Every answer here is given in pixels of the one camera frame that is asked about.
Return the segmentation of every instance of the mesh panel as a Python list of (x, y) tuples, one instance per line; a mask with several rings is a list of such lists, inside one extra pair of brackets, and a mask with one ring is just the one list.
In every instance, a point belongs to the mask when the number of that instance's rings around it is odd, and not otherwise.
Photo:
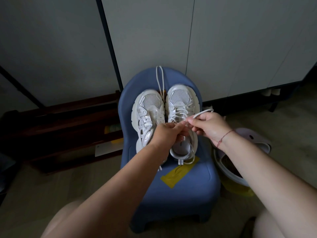
[(147, 94), (144, 96), (143, 107), (147, 109), (151, 105), (157, 108), (161, 107), (161, 100), (156, 94)]
[(150, 111), (150, 117), (151, 117), (151, 121), (152, 121), (152, 124), (156, 125), (156, 122), (157, 122), (157, 113), (156, 111)]
[(185, 105), (187, 105), (190, 101), (189, 95), (187, 94), (187, 92), (185, 90), (182, 89), (177, 89), (173, 92), (171, 98), (170, 98), (171, 102), (173, 104), (177, 103), (177, 102), (183, 102)]

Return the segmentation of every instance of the red string bracelet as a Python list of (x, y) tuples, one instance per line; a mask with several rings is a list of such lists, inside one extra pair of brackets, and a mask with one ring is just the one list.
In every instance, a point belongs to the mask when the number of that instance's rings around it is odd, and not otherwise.
[(228, 133), (226, 133), (226, 134), (219, 140), (219, 142), (218, 142), (218, 144), (217, 144), (217, 148), (218, 148), (219, 144), (221, 143), (222, 139), (223, 139)]

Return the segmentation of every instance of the sneaker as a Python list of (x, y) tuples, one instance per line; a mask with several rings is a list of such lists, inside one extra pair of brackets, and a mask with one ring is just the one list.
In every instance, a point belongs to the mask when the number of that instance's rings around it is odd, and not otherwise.
[(164, 115), (164, 102), (156, 90), (145, 90), (136, 98), (131, 121), (139, 136), (137, 153), (150, 142), (157, 125), (165, 123)]
[[(194, 90), (182, 84), (172, 86), (166, 96), (166, 113), (168, 122), (179, 123), (187, 117), (198, 114), (200, 106)], [(195, 132), (189, 131), (189, 136), (177, 142), (170, 149), (170, 154), (178, 160), (179, 165), (191, 164), (195, 160), (198, 147), (198, 138)]]

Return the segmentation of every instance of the hand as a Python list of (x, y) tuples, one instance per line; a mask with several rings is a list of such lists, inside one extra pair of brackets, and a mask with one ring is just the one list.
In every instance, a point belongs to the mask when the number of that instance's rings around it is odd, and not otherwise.
[(215, 146), (217, 146), (222, 137), (232, 130), (224, 118), (217, 113), (206, 112), (196, 117), (196, 119), (190, 116), (186, 121), (190, 124), (188, 127), (193, 132), (196, 132), (197, 135), (208, 137)]
[(176, 141), (182, 141), (184, 136), (189, 135), (189, 128), (185, 124), (186, 121), (159, 124), (149, 144), (155, 145), (160, 150), (169, 151)]

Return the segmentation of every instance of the blue plastic chair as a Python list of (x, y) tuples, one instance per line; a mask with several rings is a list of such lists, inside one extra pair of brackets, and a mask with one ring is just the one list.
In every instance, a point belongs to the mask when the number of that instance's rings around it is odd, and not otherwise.
[[(184, 74), (171, 68), (163, 68), (165, 90), (175, 84), (191, 87), (199, 100), (202, 110), (202, 98), (195, 84)], [(161, 69), (158, 69), (162, 87)], [(137, 132), (131, 124), (131, 112), (137, 96), (146, 89), (158, 90), (155, 68), (148, 68), (135, 75), (122, 91), (118, 112), (124, 137), (121, 168), (136, 154)], [(200, 222), (205, 222), (211, 215), (211, 209), (220, 193), (220, 180), (212, 162), (208, 148), (201, 137), (198, 137), (196, 156), (200, 160), (182, 178), (174, 188), (168, 187), (160, 178), (178, 166), (178, 162), (169, 157), (162, 165), (163, 170), (157, 172), (152, 184), (146, 192), (141, 204), (135, 212), (130, 227), (133, 232), (140, 233), (146, 223), (155, 220), (166, 220), (176, 216), (199, 215)]]

